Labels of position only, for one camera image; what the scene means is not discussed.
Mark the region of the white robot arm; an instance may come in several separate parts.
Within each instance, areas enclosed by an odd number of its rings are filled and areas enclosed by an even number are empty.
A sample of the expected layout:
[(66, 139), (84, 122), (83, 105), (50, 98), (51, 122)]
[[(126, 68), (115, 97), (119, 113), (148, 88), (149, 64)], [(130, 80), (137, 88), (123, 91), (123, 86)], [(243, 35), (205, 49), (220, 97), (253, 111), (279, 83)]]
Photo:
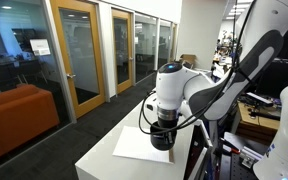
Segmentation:
[(197, 119), (221, 119), (280, 52), (288, 31), (288, 0), (253, 0), (236, 24), (234, 54), (218, 81), (178, 62), (158, 70), (155, 106), (159, 127), (178, 129)]

